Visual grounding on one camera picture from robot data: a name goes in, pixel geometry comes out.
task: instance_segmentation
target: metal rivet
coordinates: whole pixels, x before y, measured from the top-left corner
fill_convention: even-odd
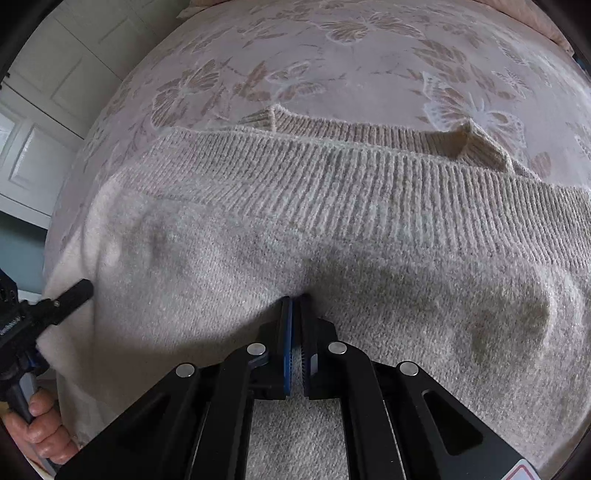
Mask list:
[[[195,367],[191,364],[181,364],[177,367],[176,373],[181,378],[187,378],[195,373]]]
[[[332,342],[329,345],[329,352],[335,355],[343,355],[347,351],[347,346],[342,342]]]
[[[404,362],[400,364],[400,371],[404,375],[408,375],[409,377],[414,377],[418,373],[418,366],[413,362]]]
[[[262,355],[267,348],[262,343],[251,343],[246,351],[254,356]]]

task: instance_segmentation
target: ribbed sweater hem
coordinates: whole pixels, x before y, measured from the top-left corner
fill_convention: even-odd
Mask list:
[[[409,132],[425,151],[424,134]],[[150,196],[323,238],[589,265],[587,191],[335,137],[174,128],[121,174],[125,187]]]

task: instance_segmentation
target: pillow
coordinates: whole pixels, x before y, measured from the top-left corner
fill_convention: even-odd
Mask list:
[[[199,13],[201,10],[205,10],[206,8],[213,7],[214,5],[222,4],[227,1],[228,0],[191,0],[187,8],[182,10],[177,15],[177,18],[186,20]]]
[[[490,7],[515,18],[517,21],[533,28],[543,36],[549,38],[554,43],[562,47],[566,53],[571,57],[574,55],[573,47],[570,46],[569,41],[555,25],[554,22],[546,15],[540,7],[538,7],[532,0],[476,0],[481,4],[489,5]]]

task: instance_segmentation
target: door panel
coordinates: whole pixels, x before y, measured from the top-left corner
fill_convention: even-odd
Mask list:
[[[50,216],[82,139],[8,87],[0,114],[0,194]]]
[[[55,18],[121,80],[158,43],[123,0],[64,0]]]
[[[10,72],[7,85],[81,137],[121,82],[52,17],[35,30]]]

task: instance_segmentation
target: warning label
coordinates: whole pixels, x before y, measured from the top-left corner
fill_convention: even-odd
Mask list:
[[[520,460],[502,480],[540,480],[527,460]]]

